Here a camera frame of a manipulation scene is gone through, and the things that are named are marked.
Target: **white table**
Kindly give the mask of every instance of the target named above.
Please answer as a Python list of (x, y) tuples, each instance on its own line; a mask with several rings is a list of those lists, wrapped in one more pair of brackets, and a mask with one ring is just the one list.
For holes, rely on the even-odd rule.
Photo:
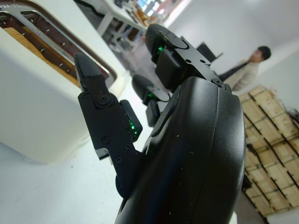
[(102, 0), (102, 3), (107, 8), (107, 12), (100, 23), (99, 27), (97, 28), (98, 33), (103, 36), (107, 28), (109, 27), (111, 21), (113, 18), (116, 18), (120, 21), (122, 21), (124, 24), (119, 29), (118, 33), (121, 33), (124, 31), (126, 25), (130, 25), (138, 30), (146, 31), (147, 27), (141, 24), (140, 22), (135, 22), (127, 13), (125, 8), (119, 8), (114, 4), (114, 0)]

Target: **desk leg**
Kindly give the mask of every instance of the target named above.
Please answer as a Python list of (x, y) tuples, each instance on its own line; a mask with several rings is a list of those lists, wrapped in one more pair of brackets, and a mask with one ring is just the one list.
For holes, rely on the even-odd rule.
[(121, 34), (125, 31), (126, 27), (127, 24), (124, 22), (122, 26), (118, 29), (118, 31), (115, 33), (112, 42), (115, 42), (121, 36)]
[(97, 28), (98, 33), (103, 36), (107, 28), (109, 27), (111, 21), (113, 20), (113, 14), (111, 11), (108, 11), (103, 20), (101, 21), (99, 27)]

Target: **wooden crate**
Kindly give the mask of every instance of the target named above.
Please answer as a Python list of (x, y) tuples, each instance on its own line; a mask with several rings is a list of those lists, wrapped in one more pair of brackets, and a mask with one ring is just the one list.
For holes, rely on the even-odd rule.
[(289, 209), (291, 207), (280, 191), (272, 192), (265, 196), (270, 201), (270, 205), (277, 211)]
[(242, 103), (242, 108), (243, 112), (254, 124), (262, 120), (266, 116), (264, 112), (256, 105), (255, 101), (252, 99)]
[(259, 121), (255, 126), (270, 144), (275, 144), (283, 140), (281, 134), (268, 118)]
[(275, 145), (273, 147), (273, 150), (283, 163), (298, 157), (294, 150), (286, 142), (282, 142), (278, 145)]
[(245, 101), (247, 101), (247, 100), (250, 100), (251, 97), (250, 97), (249, 94), (246, 93), (246, 94), (240, 95), (240, 96), (239, 96), (239, 99), (240, 99), (241, 103), (243, 103), (243, 102), (245, 102)]
[(245, 168), (247, 171), (259, 168), (260, 161), (258, 158), (248, 150), (246, 147)]
[(264, 92), (264, 91), (266, 91), (267, 89), (264, 87), (264, 86), (262, 86), (262, 85), (259, 85), (258, 87), (256, 87), (256, 88), (254, 88), (253, 90), (251, 90), (250, 92), (249, 92), (249, 94), (251, 95), (251, 96), (256, 96), (256, 95), (258, 95), (258, 94), (260, 94), (260, 93), (262, 93), (262, 92)]
[(299, 190), (296, 185), (283, 189), (282, 192), (293, 207), (299, 206)]
[(287, 139), (299, 133), (298, 128), (287, 113), (283, 113), (272, 120)]
[(299, 158), (284, 163), (285, 168), (296, 182), (299, 182)]
[(263, 139), (263, 136), (260, 135), (255, 127), (247, 128), (245, 132), (246, 144), (252, 144), (256, 151), (265, 149), (268, 146), (267, 142)]
[(266, 149), (258, 153), (260, 161), (264, 167), (269, 167), (279, 163), (278, 158), (271, 149)]
[(265, 196), (252, 198), (251, 201), (264, 217), (269, 216), (275, 212)]
[(253, 179), (264, 194), (277, 190), (276, 185), (264, 171), (263, 168), (248, 171), (249, 177)]
[(244, 123), (245, 128), (252, 127), (252, 123), (246, 117), (244, 117)]
[(287, 188), (294, 184), (291, 177), (288, 175), (286, 169), (281, 164), (276, 164), (266, 168), (270, 177), (273, 178), (275, 183), (281, 188)]
[(290, 141), (290, 144), (294, 147), (294, 149), (299, 153), (299, 138), (295, 138)]
[(251, 182), (251, 188), (247, 189), (245, 191), (245, 194), (249, 198), (253, 198), (253, 197), (257, 197), (257, 196), (263, 195), (263, 193), (261, 192), (261, 190), (257, 187), (257, 185), (254, 182)]
[(264, 91), (256, 95), (254, 99), (270, 118), (273, 118), (285, 112), (280, 103), (276, 99), (274, 99), (268, 91)]

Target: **brown wood panel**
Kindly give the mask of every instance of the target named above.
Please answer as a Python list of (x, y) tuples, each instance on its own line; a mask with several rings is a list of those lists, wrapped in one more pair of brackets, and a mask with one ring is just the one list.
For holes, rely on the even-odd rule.
[(250, 97), (249, 94), (246, 93), (246, 94), (240, 95), (240, 96), (239, 96), (239, 99), (240, 99), (241, 103), (243, 103), (243, 102), (245, 102), (245, 101), (251, 99), (251, 97)]
[(253, 148), (256, 151), (265, 149), (268, 145), (267, 142), (263, 139), (263, 136), (254, 128), (247, 128), (246, 132), (246, 144), (252, 144)]
[(35, 54), (37, 57), (39, 57), (41, 60), (43, 60), (46, 64), (48, 64), (50, 67), (55, 69), (57, 72), (59, 72), (62, 76), (67, 78), (69, 81), (71, 81), (76, 86), (79, 86), (79, 82), (77, 79), (75, 79), (70, 74), (66, 73), (62, 69), (60, 69), (58, 66), (52, 64), (49, 62), (42, 53), (36, 49), (36, 47), (30, 43), (22, 34), (20, 34), (17, 30), (14, 28), (5, 28), (4, 29), (8, 34), (10, 34), (16, 41), (18, 41), (20, 44), (22, 44), (24, 47), (26, 47), (29, 51), (31, 51), (33, 54)]
[(270, 144), (275, 144), (283, 140), (281, 134), (268, 118), (256, 123), (255, 126)]
[(244, 113), (255, 124), (265, 117), (264, 112), (256, 105), (254, 100), (250, 99), (242, 103)]
[(287, 171), (289, 171), (289, 173), (292, 175), (294, 180), (296, 182), (299, 181), (299, 158), (286, 162), (284, 165)]
[(266, 198), (270, 201), (270, 205), (275, 208), (275, 210), (285, 210), (289, 209), (290, 205), (280, 191), (272, 192), (265, 195)]
[(290, 141), (290, 144), (294, 147), (294, 149), (299, 153), (299, 138), (295, 138)]
[(299, 133), (299, 130), (287, 113), (283, 113), (272, 120), (286, 138), (290, 138)]
[(264, 194), (271, 193), (277, 190), (276, 185), (264, 171), (263, 168), (248, 171), (250, 178), (252, 178)]
[(293, 207), (299, 206), (299, 190), (297, 186), (294, 185), (289, 188), (283, 189), (282, 192)]
[(257, 185), (255, 183), (251, 183), (251, 188), (247, 189), (245, 191), (245, 194), (249, 197), (249, 198), (253, 198), (256, 196), (261, 196), (263, 195), (263, 193), (260, 191), (260, 189), (257, 187)]
[(264, 167), (269, 167), (279, 163), (278, 158), (271, 149), (266, 149), (258, 153)]
[(280, 103), (273, 98), (269, 91), (264, 91), (254, 97), (256, 103), (262, 107), (270, 118), (285, 112)]
[(273, 178), (275, 183), (281, 188), (287, 188), (294, 184), (291, 177), (288, 175), (286, 169), (281, 164), (276, 164), (266, 168), (270, 177)]
[(264, 216), (269, 216), (275, 212), (273, 207), (270, 205), (270, 203), (267, 201), (265, 196), (259, 196), (252, 198), (251, 201), (256, 206), (257, 210)]
[(283, 163), (298, 157), (294, 150), (285, 141), (278, 145), (275, 145), (273, 147), (273, 150)]
[(263, 91), (266, 91), (266, 90), (267, 89), (264, 86), (259, 85), (258, 87), (251, 90), (249, 93), (250, 93), (251, 96), (255, 96), (255, 95), (260, 94), (260, 93), (262, 93)]

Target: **person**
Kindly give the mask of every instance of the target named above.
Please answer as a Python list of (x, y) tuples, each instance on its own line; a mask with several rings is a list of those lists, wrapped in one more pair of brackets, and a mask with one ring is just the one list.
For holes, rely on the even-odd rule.
[(255, 81), (260, 62), (269, 59), (270, 56), (270, 48), (261, 46), (250, 56), (249, 60), (241, 61), (236, 67), (219, 75), (219, 79), (229, 84), (232, 91), (239, 91)]

